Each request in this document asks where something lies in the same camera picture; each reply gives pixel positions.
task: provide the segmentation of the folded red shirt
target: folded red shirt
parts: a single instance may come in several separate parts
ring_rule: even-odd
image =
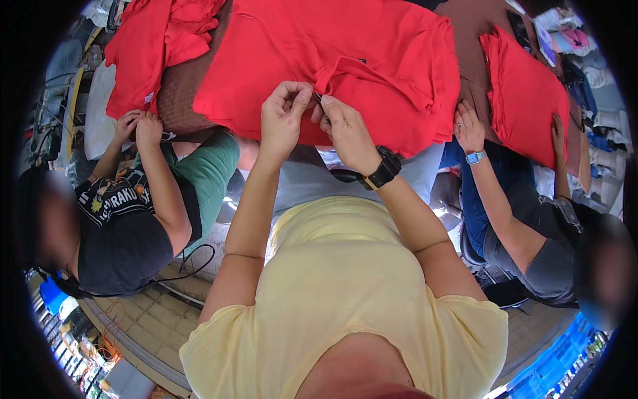
[[[157,113],[156,95],[164,68],[208,51],[217,27],[214,16],[225,0],[133,0],[104,54],[115,64],[115,87],[107,115],[115,119],[131,109]]]
[[[498,26],[482,34],[480,43],[487,58],[492,91],[492,128],[505,147],[556,169],[552,144],[552,114],[563,121],[567,159],[569,101],[561,82],[542,63],[530,56],[516,40]]]
[[[460,90],[449,19],[403,0],[235,0],[193,110],[259,139],[262,102],[306,81],[357,109],[375,144],[412,156],[450,141]],[[301,144],[331,145],[302,119]]]

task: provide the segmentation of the silver wristwatch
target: silver wristwatch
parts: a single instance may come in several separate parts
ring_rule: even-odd
[[[485,150],[479,152],[479,153],[472,153],[472,154],[467,154],[465,156],[465,160],[470,164],[470,165],[474,165],[475,163],[478,163],[481,158],[485,158],[487,156],[487,153],[485,152]]]

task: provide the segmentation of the smartphone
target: smartphone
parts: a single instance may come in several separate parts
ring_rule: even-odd
[[[525,29],[525,23],[523,22],[523,18],[515,13],[514,11],[507,11],[507,18],[510,20],[510,24],[512,24],[512,28],[514,29],[514,35],[516,36],[516,41],[527,51],[528,54],[531,53],[531,43],[530,37],[527,35],[527,29]]]

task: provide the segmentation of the green shorts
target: green shorts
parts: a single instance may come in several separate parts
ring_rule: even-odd
[[[177,160],[170,143],[161,143],[159,146],[168,167],[175,175],[190,181],[197,193],[202,220],[202,238],[184,249],[184,256],[187,257],[206,239],[219,215],[228,181],[237,168],[240,156],[239,145],[230,134],[216,132],[181,161]],[[133,168],[140,170],[142,168],[139,153],[135,157]]]

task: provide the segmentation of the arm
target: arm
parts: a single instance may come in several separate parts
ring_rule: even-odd
[[[182,193],[161,152],[162,131],[163,126],[157,115],[150,112],[140,115],[136,132],[137,148],[149,182],[155,217],[166,230],[173,255],[177,256],[188,244],[192,229]]]
[[[138,109],[131,110],[117,120],[115,137],[113,137],[113,140],[108,144],[107,150],[104,151],[98,164],[95,165],[93,173],[89,176],[88,180],[91,183],[95,182],[99,177],[108,177],[110,179],[115,177],[117,166],[122,156],[122,145],[137,126],[140,112]]]
[[[271,231],[279,169],[299,140],[301,115],[309,106],[312,86],[282,82],[262,105],[262,143],[242,191],[226,236],[226,253],[197,322],[221,308],[255,304],[268,235]]]
[[[381,157],[361,115],[330,96],[322,98],[322,105],[332,124],[321,118],[319,112],[313,114],[313,120],[322,120],[322,130],[332,139],[341,161],[364,176],[376,171]],[[441,221],[401,176],[383,185],[377,194],[399,229],[405,247],[421,265],[435,297],[457,294],[487,300],[459,259]]]
[[[454,134],[466,154],[483,151],[485,129],[470,104],[463,100],[455,114]],[[488,157],[471,166],[489,223],[523,274],[547,240],[533,228],[514,218]]]
[[[556,154],[554,198],[563,197],[564,199],[571,199],[569,182],[567,181],[567,163],[565,162],[565,153],[563,152],[565,134],[563,133],[563,123],[560,120],[560,116],[556,113],[554,113],[554,121],[552,123],[552,143],[554,144],[554,153]]]

